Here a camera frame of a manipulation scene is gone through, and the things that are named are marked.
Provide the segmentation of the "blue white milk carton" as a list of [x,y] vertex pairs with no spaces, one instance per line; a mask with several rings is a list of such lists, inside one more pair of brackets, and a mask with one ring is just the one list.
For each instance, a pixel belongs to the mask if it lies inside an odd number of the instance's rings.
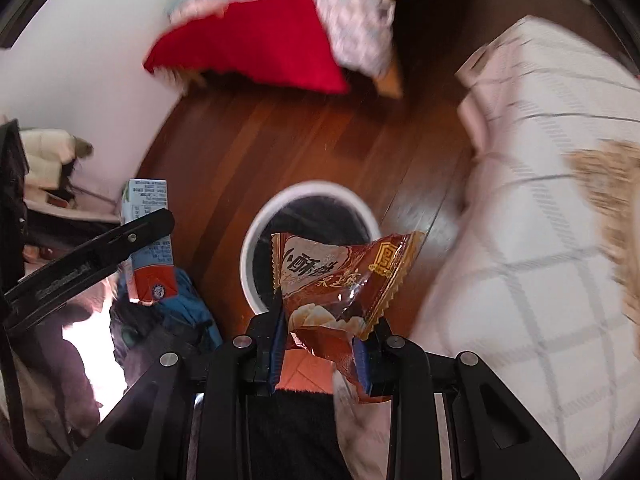
[[[138,220],[152,212],[168,208],[167,182],[153,179],[130,179],[122,193],[122,222]],[[175,297],[178,286],[170,235],[166,235],[134,252],[124,264],[131,301],[155,304]]]

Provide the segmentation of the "brown snack wrapper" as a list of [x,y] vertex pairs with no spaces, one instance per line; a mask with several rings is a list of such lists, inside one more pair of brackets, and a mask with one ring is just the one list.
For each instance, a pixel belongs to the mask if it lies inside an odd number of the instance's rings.
[[425,234],[392,234],[360,245],[329,245],[291,233],[271,235],[273,290],[298,348],[328,360],[363,402],[369,373],[358,353],[384,316],[423,245]]

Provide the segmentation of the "black trash bag liner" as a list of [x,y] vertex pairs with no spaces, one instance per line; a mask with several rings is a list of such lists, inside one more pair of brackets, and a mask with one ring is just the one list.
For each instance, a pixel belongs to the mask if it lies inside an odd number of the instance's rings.
[[340,200],[322,195],[292,200],[257,234],[252,278],[257,295],[267,308],[273,297],[271,235],[281,232],[329,245],[358,245],[373,240],[358,212]]

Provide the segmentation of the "white round trash bin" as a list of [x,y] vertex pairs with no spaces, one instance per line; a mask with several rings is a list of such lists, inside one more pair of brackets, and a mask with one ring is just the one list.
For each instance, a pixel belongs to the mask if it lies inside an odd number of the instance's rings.
[[302,278],[316,278],[337,267],[329,257],[311,255],[310,244],[332,246],[368,244],[381,237],[367,204],[349,188],[329,181],[293,184],[270,198],[254,218],[243,240],[240,280],[244,297],[256,314],[269,310],[273,298],[271,237],[291,233],[303,240],[300,249],[287,250],[285,264]]

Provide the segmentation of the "blue clothes pile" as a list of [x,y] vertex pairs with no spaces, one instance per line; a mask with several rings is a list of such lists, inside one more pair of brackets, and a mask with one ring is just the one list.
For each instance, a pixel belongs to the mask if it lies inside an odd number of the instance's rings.
[[114,358],[128,387],[166,352],[176,350],[183,356],[198,356],[222,345],[213,315],[189,275],[177,268],[175,278],[176,296],[146,306],[129,299],[124,274],[117,275],[110,332]]

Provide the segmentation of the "white grid tablecloth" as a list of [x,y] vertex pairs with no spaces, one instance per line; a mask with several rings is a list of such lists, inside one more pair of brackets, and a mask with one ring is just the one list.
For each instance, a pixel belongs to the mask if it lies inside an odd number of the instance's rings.
[[574,32],[528,16],[460,67],[476,151],[459,237],[409,337],[477,353],[584,479],[639,420],[636,331],[570,155],[639,140],[639,83]]

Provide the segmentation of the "cream puffer jacket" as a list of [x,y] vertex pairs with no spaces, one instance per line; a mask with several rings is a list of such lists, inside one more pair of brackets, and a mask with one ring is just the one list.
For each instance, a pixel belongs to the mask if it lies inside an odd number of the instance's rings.
[[65,168],[93,154],[91,143],[62,129],[22,129],[20,136],[28,163],[26,184],[32,188],[62,188],[68,180]]

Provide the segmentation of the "red bed sheet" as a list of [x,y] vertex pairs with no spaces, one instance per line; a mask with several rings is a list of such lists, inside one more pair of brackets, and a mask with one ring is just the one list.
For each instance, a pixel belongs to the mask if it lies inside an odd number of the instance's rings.
[[349,90],[314,0],[232,2],[159,36],[143,62],[160,70],[235,73],[327,94]]

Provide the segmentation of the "pink patterned mattress cover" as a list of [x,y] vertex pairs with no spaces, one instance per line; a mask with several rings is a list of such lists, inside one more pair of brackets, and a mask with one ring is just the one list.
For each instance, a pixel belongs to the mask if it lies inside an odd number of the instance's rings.
[[314,0],[339,66],[372,78],[392,58],[394,0]]

